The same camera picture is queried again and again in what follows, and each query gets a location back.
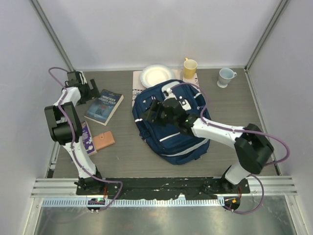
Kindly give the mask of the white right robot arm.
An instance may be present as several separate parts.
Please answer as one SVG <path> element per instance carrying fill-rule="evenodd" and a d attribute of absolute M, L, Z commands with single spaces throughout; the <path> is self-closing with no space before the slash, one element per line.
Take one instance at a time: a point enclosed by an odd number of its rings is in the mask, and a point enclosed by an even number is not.
<path fill-rule="evenodd" d="M 222 176 L 221 188 L 226 193 L 233 193 L 249 175 L 259 174 L 274 152 L 273 146 L 258 126 L 249 124 L 246 127 L 231 127 L 214 122 L 203 115 L 184 110 L 174 98 L 163 102 L 154 100 L 141 117 L 162 126 L 171 124 L 182 134 L 209 139 L 233 148 L 238 161 Z"/>

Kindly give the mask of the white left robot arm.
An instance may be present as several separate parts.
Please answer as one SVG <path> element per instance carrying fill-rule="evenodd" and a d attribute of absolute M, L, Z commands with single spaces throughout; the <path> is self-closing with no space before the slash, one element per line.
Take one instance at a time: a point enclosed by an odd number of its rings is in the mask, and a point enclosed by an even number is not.
<path fill-rule="evenodd" d="M 45 117 L 50 136 L 70 155 L 78 170 L 76 193 L 78 195 L 100 195 L 104 184 L 101 173 L 90 159 L 83 145 L 83 128 L 75 106 L 100 96 L 92 79 L 89 86 L 81 71 L 67 71 L 67 81 L 57 82 L 62 87 L 62 94 L 53 105 L 45 107 Z"/>

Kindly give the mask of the blue student backpack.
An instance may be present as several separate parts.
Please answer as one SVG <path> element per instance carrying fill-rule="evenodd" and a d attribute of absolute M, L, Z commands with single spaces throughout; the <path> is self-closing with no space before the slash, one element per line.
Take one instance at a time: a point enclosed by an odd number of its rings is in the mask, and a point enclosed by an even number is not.
<path fill-rule="evenodd" d="M 154 100 L 166 99 L 164 90 L 180 84 L 173 89 L 178 99 L 184 99 L 190 104 L 188 113 L 199 115 L 205 106 L 205 100 L 200 91 L 191 85 L 182 85 L 183 81 L 171 79 L 139 93 L 133 101 L 133 117 L 140 137 L 161 158 L 173 165 L 186 164 L 199 159 L 210 146 L 210 140 L 184 135 L 173 125 L 161 126 L 147 122 L 141 115 L 147 111 Z"/>

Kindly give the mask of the Nineteen Eighty-Four book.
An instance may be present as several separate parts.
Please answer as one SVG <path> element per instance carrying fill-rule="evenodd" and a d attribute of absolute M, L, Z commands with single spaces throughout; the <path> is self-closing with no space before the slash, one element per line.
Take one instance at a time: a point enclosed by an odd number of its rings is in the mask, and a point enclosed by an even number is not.
<path fill-rule="evenodd" d="M 103 89 L 100 96 L 85 112 L 84 117 L 106 126 L 123 99 L 123 94 Z"/>

